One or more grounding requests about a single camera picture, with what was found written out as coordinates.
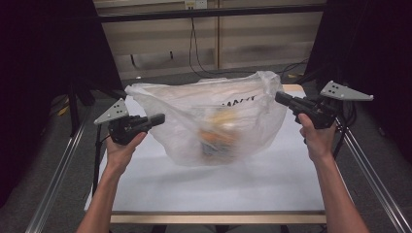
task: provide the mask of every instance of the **cable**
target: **cable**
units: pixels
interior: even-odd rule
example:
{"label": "cable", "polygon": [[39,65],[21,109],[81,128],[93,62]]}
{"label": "cable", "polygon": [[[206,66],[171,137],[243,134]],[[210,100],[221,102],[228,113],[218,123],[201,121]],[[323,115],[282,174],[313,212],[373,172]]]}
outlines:
{"label": "cable", "polygon": [[343,140],[345,139],[345,134],[348,129],[346,119],[342,117],[341,120],[338,120],[339,125],[338,125],[338,130],[340,129],[340,138],[339,141],[336,144],[336,147],[333,151],[333,158],[336,160],[337,154],[339,153],[340,149],[342,148],[343,145]]}
{"label": "cable", "polygon": [[207,73],[207,74],[210,74],[210,75],[244,74],[244,73],[254,74],[254,73],[256,72],[256,71],[220,71],[220,72],[210,72],[210,71],[205,70],[205,69],[203,68],[202,64],[200,63],[200,60],[199,60],[199,52],[198,52],[198,46],[197,46],[196,29],[195,29],[195,27],[194,27],[194,20],[193,20],[193,18],[192,18],[192,19],[191,19],[191,35],[190,35],[189,64],[190,64],[191,70],[193,70],[194,73],[196,73],[196,72],[195,72],[194,69],[191,67],[191,62],[190,62],[190,61],[191,61],[191,42],[192,42],[193,36],[194,36],[194,45],[195,45],[195,50],[196,50],[197,63],[199,64],[200,69],[201,69],[203,72],[205,72],[205,73]]}
{"label": "cable", "polygon": [[291,64],[291,65],[285,67],[285,69],[283,69],[282,72],[275,72],[275,73],[278,74],[278,75],[281,74],[281,79],[282,79],[283,76],[284,76],[284,74],[285,74],[286,72],[293,70],[294,68],[296,68],[296,67],[299,66],[299,65],[306,64],[306,63],[307,63],[307,60],[308,60],[308,58],[306,58],[306,59],[304,59],[304,60],[302,60],[302,61],[300,61],[300,62],[298,62],[298,63]]}
{"label": "cable", "polygon": [[65,98],[67,97],[67,94],[64,95],[63,97],[61,97],[61,99],[57,100],[56,102],[54,102],[53,104],[51,104],[51,108],[53,108],[54,106],[58,105],[61,101],[63,101]]}
{"label": "cable", "polygon": [[94,195],[94,192],[97,189],[97,185],[99,183],[99,169],[100,169],[100,151],[103,145],[103,141],[100,141],[100,132],[102,129],[102,125],[97,125],[97,134],[96,134],[96,154],[94,155],[94,173],[93,173],[93,189],[91,192],[91,196]]}
{"label": "cable", "polygon": [[[194,69],[193,69],[193,67],[192,67],[192,65],[191,65],[191,48],[192,48],[192,40],[193,40],[193,37],[194,37],[194,46],[195,46],[195,51],[196,51],[197,63],[199,64],[199,67],[200,67],[200,69],[201,69],[203,72],[205,72],[205,73],[207,73],[207,74],[210,74],[210,75],[244,74],[244,73],[246,73],[246,74],[254,74],[254,73],[256,72],[256,71],[220,71],[220,72],[210,72],[210,71],[205,70],[205,69],[203,68],[202,64],[200,63],[200,60],[199,60],[199,52],[198,52],[198,45],[197,45],[196,29],[195,29],[195,27],[194,27],[194,20],[193,20],[193,18],[192,18],[192,19],[191,19],[191,33],[190,33],[190,48],[189,48],[189,66],[190,66],[191,70],[192,70],[196,75],[198,75],[198,76],[200,76],[200,77],[202,77],[202,78],[206,78],[206,79],[213,79],[213,77],[206,77],[206,76],[200,75],[199,73],[197,73],[196,71],[194,71]],[[286,72],[288,72],[288,71],[290,71],[290,70],[293,70],[294,68],[296,68],[296,67],[299,66],[299,65],[306,64],[306,63],[307,63],[307,60],[308,60],[308,58],[306,58],[306,59],[304,59],[304,60],[302,60],[302,61],[300,61],[300,62],[298,62],[298,63],[294,63],[294,64],[291,64],[291,65],[287,66],[283,71],[274,71],[274,73],[276,73],[276,74],[278,74],[278,75],[279,75],[279,74],[282,74],[282,77],[283,77],[283,74],[284,74],[284,73],[286,73]]]}

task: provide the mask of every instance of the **transparent plastic bag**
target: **transparent plastic bag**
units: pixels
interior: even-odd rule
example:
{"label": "transparent plastic bag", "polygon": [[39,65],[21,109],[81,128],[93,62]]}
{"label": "transparent plastic bag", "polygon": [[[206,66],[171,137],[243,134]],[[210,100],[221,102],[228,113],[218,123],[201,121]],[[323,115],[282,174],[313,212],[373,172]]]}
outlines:
{"label": "transparent plastic bag", "polygon": [[185,85],[137,83],[126,92],[148,116],[165,114],[151,130],[175,163],[221,165],[268,148],[287,107],[274,101],[283,90],[273,72]]}

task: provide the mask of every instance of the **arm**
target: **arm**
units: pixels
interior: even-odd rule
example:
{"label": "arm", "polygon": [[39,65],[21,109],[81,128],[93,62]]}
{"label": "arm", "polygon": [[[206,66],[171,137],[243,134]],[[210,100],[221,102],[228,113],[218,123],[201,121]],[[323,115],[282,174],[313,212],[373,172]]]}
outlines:
{"label": "arm", "polygon": [[316,130],[310,118],[300,114],[309,157],[315,164],[326,209],[328,232],[369,232],[352,202],[331,153],[335,126]]}
{"label": "arm", "polygon": [[140,133],[127,146],[115,144],[110,137],[107,139],[107,165],[78,233],[109,232],[120,176],[129,164],[132,153],[145,137],[146,133]]}

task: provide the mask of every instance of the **forearm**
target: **forearm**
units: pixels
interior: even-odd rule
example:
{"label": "forearm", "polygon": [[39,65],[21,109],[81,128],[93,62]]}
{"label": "forearm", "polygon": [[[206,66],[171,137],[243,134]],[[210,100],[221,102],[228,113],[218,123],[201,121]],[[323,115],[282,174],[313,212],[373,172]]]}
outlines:
{"label": "forearm", "polygon": [[77,232],[109,232],[110,217],[120,175],[106,168]]}
{"label": "forearm", "polygon": [[315,162],[315,167],[324,198],[328,232],[368,232],[349,197],[332,156]]}

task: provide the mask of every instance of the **trigger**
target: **trigger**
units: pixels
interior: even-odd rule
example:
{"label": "trigger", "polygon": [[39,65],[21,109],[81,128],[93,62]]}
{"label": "trigger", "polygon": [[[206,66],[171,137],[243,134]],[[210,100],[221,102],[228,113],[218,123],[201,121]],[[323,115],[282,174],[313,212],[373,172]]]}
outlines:
{"label": "trigger", "polygon": [[296,123],[298,123],[298,124],[301,124],[298,115],[296,115],[296,119],[295,119],[294,121],[295,121]]}

